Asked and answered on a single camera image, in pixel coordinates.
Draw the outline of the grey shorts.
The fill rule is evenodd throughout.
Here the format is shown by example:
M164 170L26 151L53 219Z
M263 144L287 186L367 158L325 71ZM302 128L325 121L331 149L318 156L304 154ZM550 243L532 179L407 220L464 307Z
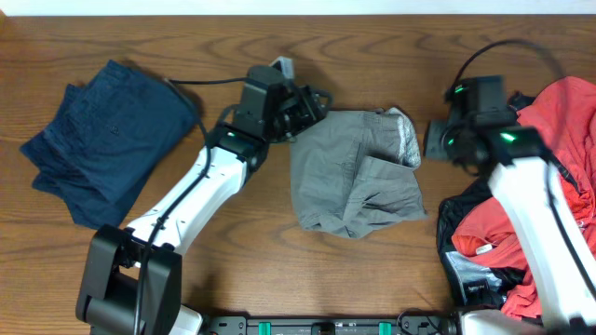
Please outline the grey shorts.
M414 172L421 155L396 107L331 111L291 144L291 202L307 231L359 239L426 218Z

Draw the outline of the black patterned garment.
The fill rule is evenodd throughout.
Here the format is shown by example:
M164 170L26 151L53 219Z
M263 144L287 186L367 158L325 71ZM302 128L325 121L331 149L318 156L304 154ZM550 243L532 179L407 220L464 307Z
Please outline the black patterned garment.
M595 87L576 78L566 133L555 151L569 208L595 246ZM439 207L437 247L459 306L488 304L514 319L542 315L535 281L513 227L477 179Z

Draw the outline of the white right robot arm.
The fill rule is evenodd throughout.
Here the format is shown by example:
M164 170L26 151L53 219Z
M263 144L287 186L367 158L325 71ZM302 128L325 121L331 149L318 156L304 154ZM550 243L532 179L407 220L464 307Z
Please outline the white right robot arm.
M595 259L538 131L508 125L493 115L433 120L425 135L424 155L489 173L489 188L511 221L542 306L541 325L514 320L495 309L476 309L457 317L458 332L594 333Z

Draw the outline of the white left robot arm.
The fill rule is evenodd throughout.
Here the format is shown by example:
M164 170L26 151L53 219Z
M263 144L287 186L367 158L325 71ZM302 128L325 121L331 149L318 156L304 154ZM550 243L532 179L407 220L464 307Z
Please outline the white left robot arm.
M198 334L203 315L182 303L183 256L215 212L263 164L273 143L293 141L322 120L332 94L288 81L247 84L204 134L192 168L124 229L92 237L76 317L93 334Z

